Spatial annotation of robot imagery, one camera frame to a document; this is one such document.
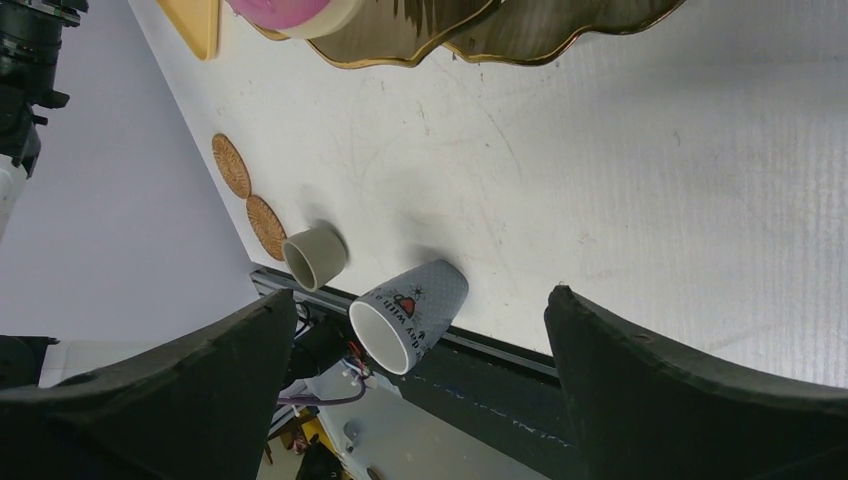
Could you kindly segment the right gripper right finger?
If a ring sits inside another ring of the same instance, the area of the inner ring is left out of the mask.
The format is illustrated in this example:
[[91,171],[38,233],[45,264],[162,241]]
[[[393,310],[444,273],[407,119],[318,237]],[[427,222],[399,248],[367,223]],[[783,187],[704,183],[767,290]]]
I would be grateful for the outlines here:
[[843,479],[847,392],[747,368],[632,323],[567,286],[545,324],[592,479]]

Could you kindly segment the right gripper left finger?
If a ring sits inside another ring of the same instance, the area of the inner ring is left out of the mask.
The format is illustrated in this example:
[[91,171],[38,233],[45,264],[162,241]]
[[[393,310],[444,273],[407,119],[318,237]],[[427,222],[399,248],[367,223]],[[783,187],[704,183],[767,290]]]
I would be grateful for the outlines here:
[[5,479],[253,479],[298,315],[279,290],[52,387],[1,394]]

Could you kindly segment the pink frosted donut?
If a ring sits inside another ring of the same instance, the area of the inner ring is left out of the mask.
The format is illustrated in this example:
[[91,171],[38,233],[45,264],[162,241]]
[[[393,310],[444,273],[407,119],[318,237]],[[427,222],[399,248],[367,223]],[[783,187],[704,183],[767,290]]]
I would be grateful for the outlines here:
[[349,23],[360,0],[229,0],[233,11],[266,30],[296,39],[330,35]]

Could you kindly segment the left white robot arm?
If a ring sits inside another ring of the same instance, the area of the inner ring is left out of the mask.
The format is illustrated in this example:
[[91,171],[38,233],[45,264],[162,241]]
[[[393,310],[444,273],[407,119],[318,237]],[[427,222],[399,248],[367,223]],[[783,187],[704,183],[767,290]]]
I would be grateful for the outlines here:
[[37,127],[48,119],[34,109],[61,109],[69,101],[54,89],[62,30],[79,26],[88,9],[86,0],[1,3],[2,231],[41,152]]

